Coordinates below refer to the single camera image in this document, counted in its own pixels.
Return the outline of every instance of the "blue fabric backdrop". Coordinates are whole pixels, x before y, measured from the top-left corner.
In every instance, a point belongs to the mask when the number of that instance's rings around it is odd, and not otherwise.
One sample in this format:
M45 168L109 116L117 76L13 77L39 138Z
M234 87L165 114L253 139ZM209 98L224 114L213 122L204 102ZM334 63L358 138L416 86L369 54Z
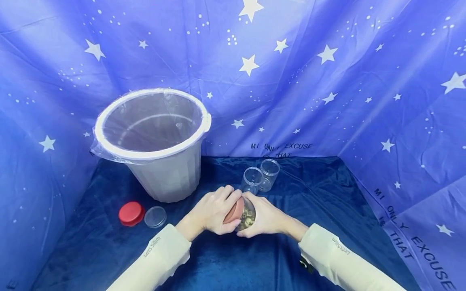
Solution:
M0 283L55 247L98 113L171 87L213 116L204 155L341 157L421 288L465 289L464 19L460 0L0 1Z

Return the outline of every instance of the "clear plastic jar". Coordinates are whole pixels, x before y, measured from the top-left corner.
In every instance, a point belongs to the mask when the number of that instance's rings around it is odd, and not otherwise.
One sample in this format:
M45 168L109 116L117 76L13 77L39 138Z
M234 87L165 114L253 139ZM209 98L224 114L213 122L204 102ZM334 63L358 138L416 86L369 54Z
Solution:
M241 222L236 227L235 231L245 230L253 225L256 219L256 208L254 208L254 205L249 199L245 197L238 199L230 212L226 215L223 223L230 223L236 219L241 220Z

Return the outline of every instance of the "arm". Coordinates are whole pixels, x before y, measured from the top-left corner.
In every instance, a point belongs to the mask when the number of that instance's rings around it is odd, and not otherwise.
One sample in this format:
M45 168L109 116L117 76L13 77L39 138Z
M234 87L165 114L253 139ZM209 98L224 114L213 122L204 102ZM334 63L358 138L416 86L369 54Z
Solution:
M218 235L234 231L240 220L227 224L223 220L240 197L241 191L233 191L229 185L204 195L176 227L168 224L152 238L107 291L153 291L165 283L188 261L191 242L204 230Z
M143 253L107 291L152 291L173 276L189 259L189 248L201 230L185 216L176 227L166 225L149 241Z
M352 252L325 228L313 224L307 228L288 216L283 233L294 238L302 257L321 276L345 290L404 291L398 283Z

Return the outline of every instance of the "navy velvet cloth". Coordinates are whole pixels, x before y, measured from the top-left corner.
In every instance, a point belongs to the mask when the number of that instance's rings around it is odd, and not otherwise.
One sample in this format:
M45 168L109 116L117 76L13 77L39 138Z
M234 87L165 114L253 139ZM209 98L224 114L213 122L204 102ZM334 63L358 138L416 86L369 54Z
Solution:
M143 222L122 226L118 210L123 204L139 201L146 209L161 205L167 223L175 225L206 192L226 184L239 186L244 169L260 161L203 158L197 190L181 202L165 204L150 198L125 165L102 160L33 290L105 290L160 230ZM259 195L306 225L325 227L404 288L419 290L342 160L278 161L282 170L275 185ZM297 243L284 235L247 239L205 231L190 252L190 260L160 290L341 290L302 268Z

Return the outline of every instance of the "hand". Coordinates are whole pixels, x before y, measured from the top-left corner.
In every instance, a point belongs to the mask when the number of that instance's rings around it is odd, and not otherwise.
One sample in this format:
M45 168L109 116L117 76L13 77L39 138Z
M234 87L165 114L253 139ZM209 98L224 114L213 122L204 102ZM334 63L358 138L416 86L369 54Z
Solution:
M241 190L234 191L230 185L209 192L199 200L176 228L189 241L193 241L204 230L218 235L233 232L241 221L237 219L223 224L223 220L240 197Z
M257 197L251 192L243 193L256 209L256 219L249 228L239 231L239 237L254 237L258 234L283 233L300 242L308 230L308 227L299 220L286 215L280 209L271 204L265 197Z

